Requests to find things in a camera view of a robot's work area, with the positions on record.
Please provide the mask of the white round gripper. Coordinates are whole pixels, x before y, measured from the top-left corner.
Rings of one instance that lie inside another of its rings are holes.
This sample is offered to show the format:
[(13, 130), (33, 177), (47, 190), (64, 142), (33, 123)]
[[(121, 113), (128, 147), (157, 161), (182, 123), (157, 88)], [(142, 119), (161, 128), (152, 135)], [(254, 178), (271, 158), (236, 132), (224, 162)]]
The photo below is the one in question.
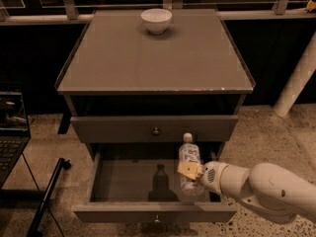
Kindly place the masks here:
[(221, 195), (221, 175), (227, 167), (228, 165), (226, 163), (217, 161), (208, 162), (203, 168), (199, 163), (180, 162), (178, 172), (191, 180), (196, 180), (201, 177), (200, 182), (208, 191)]

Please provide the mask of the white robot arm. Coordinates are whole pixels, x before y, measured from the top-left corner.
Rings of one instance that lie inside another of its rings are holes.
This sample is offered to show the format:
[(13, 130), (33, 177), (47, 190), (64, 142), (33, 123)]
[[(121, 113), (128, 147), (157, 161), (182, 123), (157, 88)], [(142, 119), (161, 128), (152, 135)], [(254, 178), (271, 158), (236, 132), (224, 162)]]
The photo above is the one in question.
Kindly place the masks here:
[(233, 198), (264, 219), (288, 224), (299, 215), (316, 223), (316, 186), (272, 163), (244, 168), (211, 161), (204, 165), (181, 161), (183, 189), (192, 184), (219, 196)]

